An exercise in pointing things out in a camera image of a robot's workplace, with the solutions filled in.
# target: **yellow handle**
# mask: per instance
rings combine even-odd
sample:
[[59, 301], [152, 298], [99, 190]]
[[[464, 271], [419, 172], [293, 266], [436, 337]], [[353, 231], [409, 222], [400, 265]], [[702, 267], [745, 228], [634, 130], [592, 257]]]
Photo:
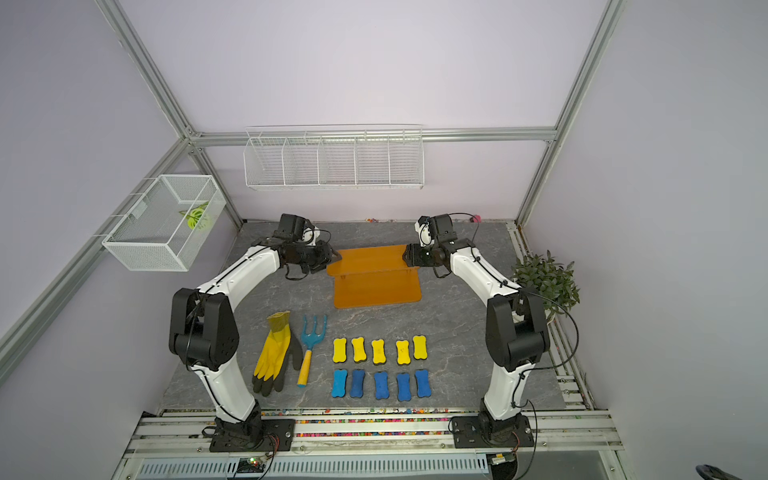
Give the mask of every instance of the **yellow handle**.
[[304, 354], [304, 361], [301, 362], [301, 370], [299, 371], [298, 386], [306, 386], [306, 381], [310, 377], [310, 363], [312, 362], [312, 350], [307, 350]]

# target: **green plant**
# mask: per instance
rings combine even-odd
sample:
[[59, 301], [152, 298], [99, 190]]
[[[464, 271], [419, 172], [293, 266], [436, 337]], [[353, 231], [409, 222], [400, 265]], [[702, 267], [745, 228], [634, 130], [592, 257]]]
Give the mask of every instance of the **green plant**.
[[[522, 263], [514, 268], [515, 281], [522, 286], [533, 286], [542, 296], [570, 310], [579, 303], [578, 287], [574, 283], [574, 262], [563, 267], [554, 261], [555, 257], [547, 250], [547, 257], [542, 255], [525, 256]], [[544, 308], [552, 315], [564, 313], [551, 302], [544, 300]]]

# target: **bone-shaped sponge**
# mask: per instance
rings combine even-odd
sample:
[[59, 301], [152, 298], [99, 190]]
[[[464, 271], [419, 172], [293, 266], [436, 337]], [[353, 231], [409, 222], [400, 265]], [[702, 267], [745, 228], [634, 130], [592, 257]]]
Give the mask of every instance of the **bone-shaped sponge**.
[[397, 341], [397, 364], [408, 365], [411, 362], [411, 356], [408, 353], [408, 340]]
[[368, 359], [366, 355], [366, 339], [361, 336], [352, 339], [352, 348], [355, 351], [355, 363], [365, 362]]
[[397, 399], [400, 402], [408, 402], [411, 399], [411, 374], [397, 374]]
[[365, 370], [352, 371], [352, 388], [349, 389], [349, 396], [351, 396], [354, 399], [359, 399], [362, 397], [362, 381], [365, 378], [366, 378]]
[[371, 347], [373, 347], [373, 365], [384, 365], [386, 363], [384, 340], [373, 340], [371, 342]]
[[332, 397], [343, 397], [346, 394], [346, 370], [334, 370]]
[[333, 362], [346, 362], [346, 339], [333, 340]]
[[432, 389], [429, 388], [429, 372], [426, 370], [416, 370], [416, 395], [423, 399], [432, 396]]
[[427, 359], [427, 337], [423, 335], [413, 337], [413, 358], [417, 360]]
[[377, 372], [373, 374], [373, 381], [376, 383], [376, 399], [389, 398], [389, 376], [387, 372]]

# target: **metal rail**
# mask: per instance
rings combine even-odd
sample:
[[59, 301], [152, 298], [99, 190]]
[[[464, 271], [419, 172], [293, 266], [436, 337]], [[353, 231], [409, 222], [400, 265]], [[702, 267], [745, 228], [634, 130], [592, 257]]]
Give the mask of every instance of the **metal rail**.
[[[101, 12], [104, 14], [104, 17], [107, 19], [107, 22], [109, 22], [109, 25], [111, 25], [114, 30], [114, 33], [118, 36], [120, 44], [131, 56], [131, 60], [134, 61], [139, 73], [141, 73], [144, 81], [147, 82], [147, 86], [157, 100], [157, 105], [160, 106], [160, 109], [170, 122], [171, 127], [174, 128], [179, 138], [185, 140], [187, 145], [191, 146], [190, 137], [193, 136], [194, 129], [186, 114], [181, 109], [181, 106], [179, 106], [176, 101], [174, 94], [165, 83], [163, 75], [152, 60], [149, 52], [147, 52], [147, 49], [144, 47], [144, 44], [134, 30], [133, 25], [125, 15], [125, 11], [120, 6], [120, 2], [118, 2], [118, 0], [95, 1], [101, 9]], [[192, 160], [202, 174], [211, 175], [216, 179], [224, 200], [227, 201], [225, 207], [227, 209], [227, 214], [230, 219], [232, 219], [235, 227], [239, 230], [243, 226], [243, 219], [237, 213], [227, 189], [219, 180], [219, 174], [214, 169], [213, 164], [207, 159], [204, 151], [192, 149], [188, 153], [192, 156]]]
[[[328, 139], [401, 134], [403, 130], [376, 129], [375, 131], [311, 131], [313, 136]], [[270, 131], [270, 136], [301, 137], [304, 130], [286, 127], [285, 131]], [[424, 142], [435, 141], [552, 141], [557, 134], [553, 127], [507, 127], [507, 128], [427, 128], [423, 130], [405, 130], [405, 133], [420, 134]], [[244, 147], [248, 134], [243, 132], [198, 133], [190, 138], [196, 147]]]
[[[476, 412], [326, 414], [303, 410], [265, 412], [269, 418], [294, 419], [293, 443], [282, 456], [355, 455], [462, 452], [455, 449], [447, 418]], [[537, 452], [574, 450], [623, 450], [611, 414], [605, 410], [539, 412], [535, 419], [526, 411], [531, 427], [538, 430]], [[194, 416], [160, 416], [141, 419], [123, 458], [181, 458], [251, 456], [249, 452], [211, 453], [210, 439], [200, 433], [211, 425], [215, 412]], [[532, 447], [521, 447], [530, 451]], [[508, 452], [509, 447], [474, 449], [480, 453]]]
[[11, 375], [24, 355], [38, 341], [43, 332], [61, 312], [69, 300], [76, 294], [106, 249], [101, 245], [104, 236], [112, 231], [115, 224], [133, 206], [137, 195], [142, 194], [161, 174], [173, 173], [176, 164], [187, 152], [187, 142], [179, 139], [160, 159], [147, 176], [139, 182], [120, 206], [114, 211], [77, 255], [56, 276], [53, 282], [40, 294], [24, 312], [16, 324], [0, 339], [0, 386]]
[[525, 194], [520, 211], [517, 216], [517, 224], [520, 227], [525, 227], [525, 224], [531, 218], [531, 213], [536, 205], [539, 195], [541, 195], [541, 189], [544, 187], [544, 183], [547, 181], [549, 173], [552, 171], [555, 161], [558, 159], [558, 155], [563, 148], [563, 142], [568, 136], [568, 132], [571, 130], [576, 114], [578, 113], [581, 102], [584, 100], [584, 96], [589, 89], [589, 84], [592, 82], [594, 73], [598, 69], [600, 60], [605, 53], [608, 42], [611, 39], [611, 35], [614, 33], [616, 24], [619, 17], [626, 6], [624, 0], [609, 0], [605, 7], [603, 16], [601, 17], [598, 28], [592, 37], [592, 42], [589, 45], [587, 54], [584, 56], [584, 60], [581, 63], [576, 80], [571, 87], [571, 92], [568, 94], [568, 99], [565, 101], [560, 117], [554, 128], [557, 131], [557, 135], [552, 142], [547, 146], [544, 152], [544, 156], [538, 165], [536, 173], [531, 181], [528, 192]]

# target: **gardening glove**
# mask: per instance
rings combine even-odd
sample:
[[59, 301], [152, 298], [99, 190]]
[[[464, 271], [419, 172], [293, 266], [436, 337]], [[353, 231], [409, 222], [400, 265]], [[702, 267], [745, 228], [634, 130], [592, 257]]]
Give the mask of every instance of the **gardening glove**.
[[266, 319], [270, 323], [270, 334], [264, 341], [259, 362], [253, 371], [254, 393], [269, 396], [273, 389], [283, 391], [288, 355], [293, 355], [293, 369], [301, 368], [304, 355], [299, 340], [290, 330], [289, 315], [290, 312], [279, 312]]

